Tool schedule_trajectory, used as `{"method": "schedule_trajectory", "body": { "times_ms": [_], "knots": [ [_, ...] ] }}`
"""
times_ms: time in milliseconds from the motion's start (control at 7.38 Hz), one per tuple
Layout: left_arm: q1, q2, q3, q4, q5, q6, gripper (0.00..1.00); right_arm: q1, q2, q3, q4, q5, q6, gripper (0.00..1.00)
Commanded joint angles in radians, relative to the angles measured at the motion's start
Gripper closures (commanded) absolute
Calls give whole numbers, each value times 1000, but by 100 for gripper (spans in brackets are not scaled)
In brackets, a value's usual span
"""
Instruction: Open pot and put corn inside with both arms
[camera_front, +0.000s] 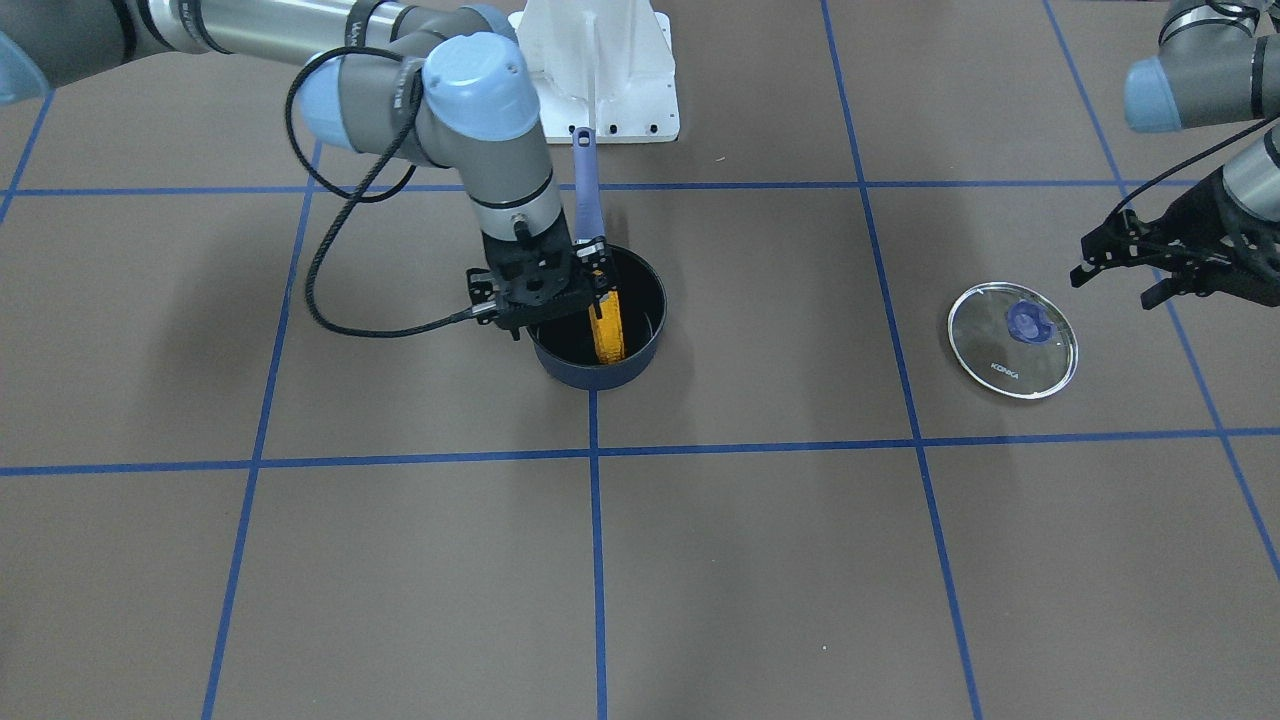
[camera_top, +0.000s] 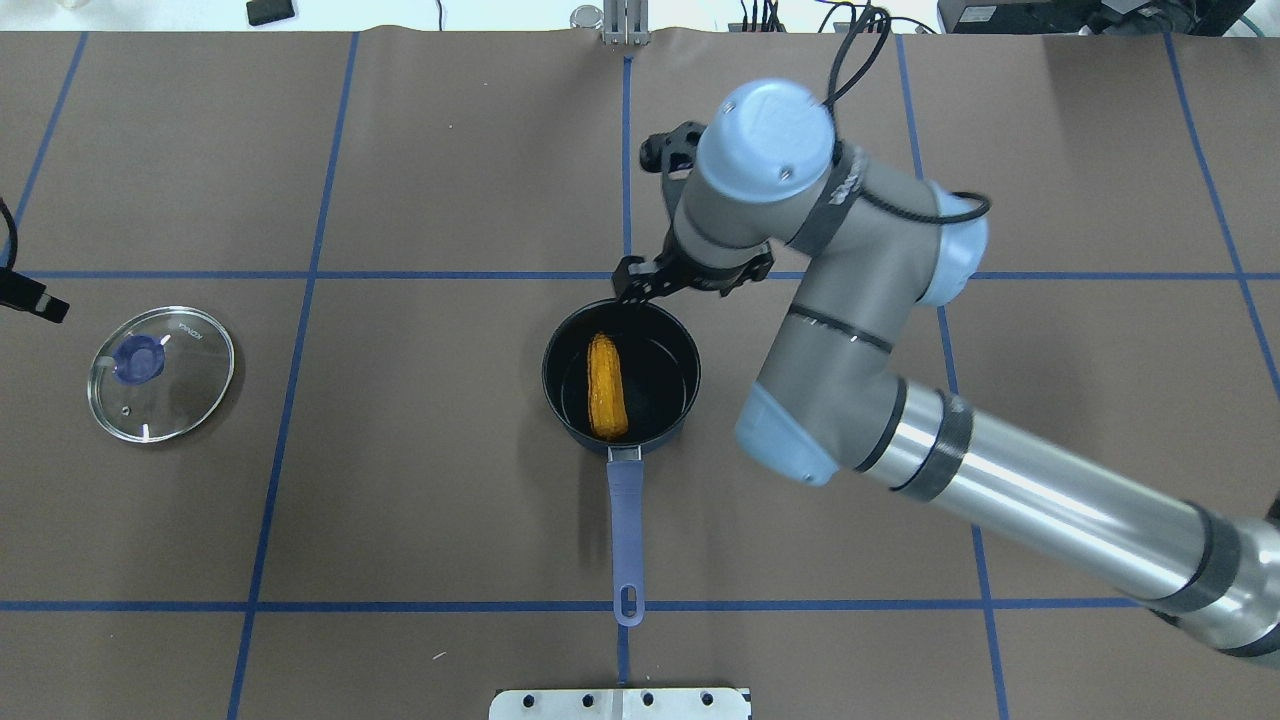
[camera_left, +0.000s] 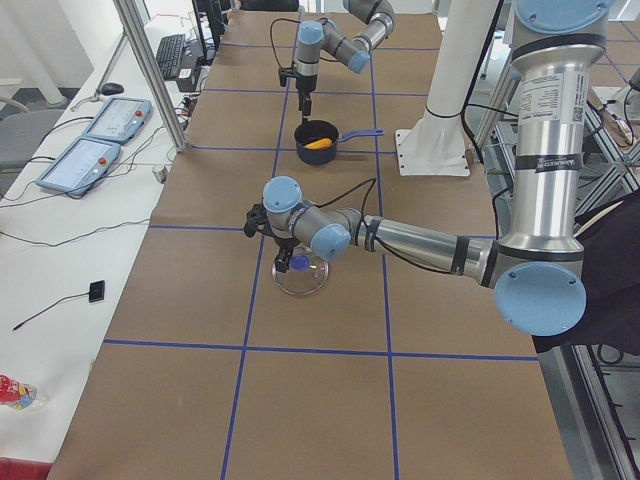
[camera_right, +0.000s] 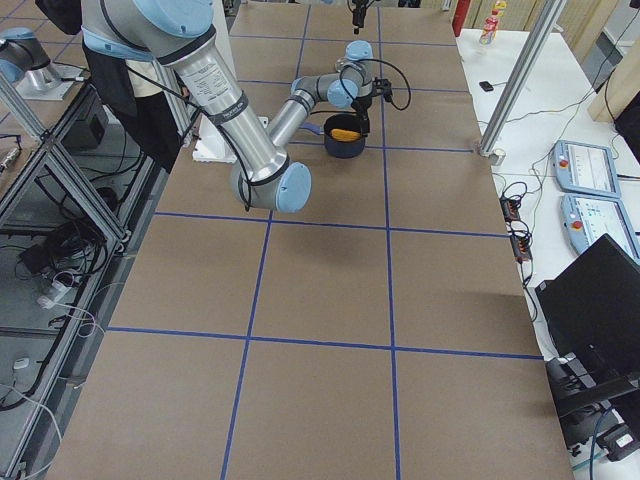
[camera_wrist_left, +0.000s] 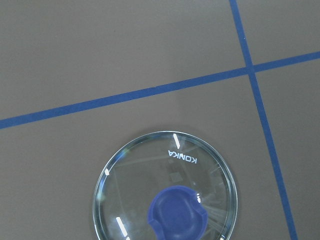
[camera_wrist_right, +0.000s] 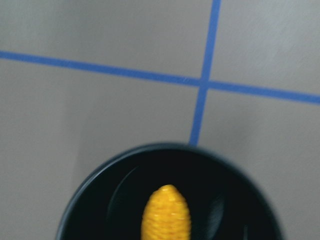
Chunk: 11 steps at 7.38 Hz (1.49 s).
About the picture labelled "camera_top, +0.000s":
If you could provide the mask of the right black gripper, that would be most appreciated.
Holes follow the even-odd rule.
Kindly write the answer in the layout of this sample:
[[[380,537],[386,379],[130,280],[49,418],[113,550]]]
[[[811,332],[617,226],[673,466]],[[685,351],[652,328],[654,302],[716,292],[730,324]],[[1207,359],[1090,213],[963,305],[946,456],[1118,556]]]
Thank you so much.
[[[718,292],[727,296],[748,282],[764,281],[774,265],[771,246],[728,249],[709,242],[698,232],[681,236],[669,227],[654,259],[628,255],[612,272],[612,290],[626,305],[649,304],[681,290]]]

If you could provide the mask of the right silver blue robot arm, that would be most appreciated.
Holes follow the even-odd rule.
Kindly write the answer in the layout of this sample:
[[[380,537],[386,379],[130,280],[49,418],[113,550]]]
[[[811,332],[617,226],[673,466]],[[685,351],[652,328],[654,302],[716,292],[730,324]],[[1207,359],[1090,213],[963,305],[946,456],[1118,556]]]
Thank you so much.
[[[645,138],[669,218],[653,259],[625,258],[639,304],[764,281],[773,247],[806,259],[739,415],[764,468],[808,486],[844,470],[1110,585],[1219,653],[1277,666],[1277,520],[1174,498],[906,378],[893,352],[919,307],[965,288],[986,209],[845,138],[786,79],[732,91],[705,124]]]

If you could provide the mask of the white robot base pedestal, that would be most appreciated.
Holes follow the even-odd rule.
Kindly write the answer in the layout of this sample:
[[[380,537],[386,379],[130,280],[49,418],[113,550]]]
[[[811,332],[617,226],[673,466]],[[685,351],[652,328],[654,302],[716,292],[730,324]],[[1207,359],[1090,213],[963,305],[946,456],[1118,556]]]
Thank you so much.
[[[512,689],[489,719],[753,719],[749,689],[731,687]]]

